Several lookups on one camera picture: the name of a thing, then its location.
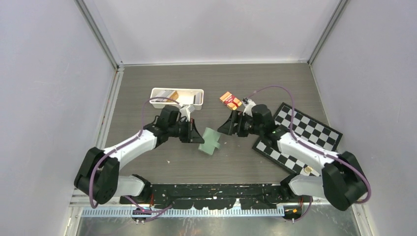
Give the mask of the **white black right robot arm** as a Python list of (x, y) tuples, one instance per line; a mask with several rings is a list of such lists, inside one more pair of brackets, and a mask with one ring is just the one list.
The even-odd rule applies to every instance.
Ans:
[(290, 128), (275, 123), (264, 104), (246, 107), (244, 111), (231, 111), (217, 131), (239, 137), (257, 135), (273, 150), (295, 157), (317, 171), (317, 177), (298, 174), (280, 182), (281, 197), (288, 202), (299, 196), (319, 197), (345, 211), (352, 204), (370, 200), (370, 183), (354, 154), (329, 151), (304, 141)]

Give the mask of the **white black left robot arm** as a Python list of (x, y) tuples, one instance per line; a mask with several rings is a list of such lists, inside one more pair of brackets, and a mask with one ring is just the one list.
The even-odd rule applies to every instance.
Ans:
[(151, 183), (137, 174), (121, 176), (120, 170), (170, 137), (179, 138), (182, 143), (203, 144), (205, 141), (190, 115), (194, 110), (193, 105), (166, 105), (160, 115), (144, 125), (138, 134), (114, 147), (90, 148), (75, 176), (74, 186), (88, 195), (93, 208), (113, 197), (146, 203), (152, 196)]

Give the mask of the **white rectangular plastic tray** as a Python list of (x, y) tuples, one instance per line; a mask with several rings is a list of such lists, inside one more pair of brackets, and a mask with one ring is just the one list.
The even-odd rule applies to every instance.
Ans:
[(153, 98), (150, 104), (156, 109), (162, 109), (166, 105), (176, 105), (173, 99), (182, 105), (193, 105), (195, 110), (201, 110), (204, 102), (203, 89), (189, 88), (153, 88), (150, 98)]

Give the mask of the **mint green card holder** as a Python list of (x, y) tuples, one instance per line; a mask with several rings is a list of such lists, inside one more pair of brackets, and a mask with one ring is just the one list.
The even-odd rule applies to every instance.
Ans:
[(220, 149), (220, 143), (218, 142), (220, 136), (221, 133), (206, 127), (202, 136), (205, 142), (203, 144), (199, 144), (198, 150), (207, 155), (213, 155), (216, 148)]

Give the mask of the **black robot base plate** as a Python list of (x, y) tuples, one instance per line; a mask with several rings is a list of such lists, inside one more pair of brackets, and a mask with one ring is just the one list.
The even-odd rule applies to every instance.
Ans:
[(290, 194), (279, 184), (152, 184), (131, 199), (152, 204), (156, 209), (231, 209), (236, 203), (244, 210), (273, 209), (280, 203), (307, 202), (307, 197)]

